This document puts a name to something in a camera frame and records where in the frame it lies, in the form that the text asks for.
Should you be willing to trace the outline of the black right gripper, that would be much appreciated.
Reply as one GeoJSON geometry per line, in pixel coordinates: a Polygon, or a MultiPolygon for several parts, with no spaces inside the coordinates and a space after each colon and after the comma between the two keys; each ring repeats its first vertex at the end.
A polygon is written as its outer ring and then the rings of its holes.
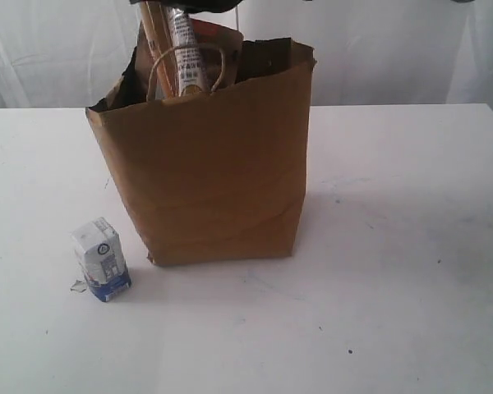
{"type": "Polygon", "coordinates": [[[230,11],[242,0],[148,0],[148,2],[182,11],[230,11]]]}

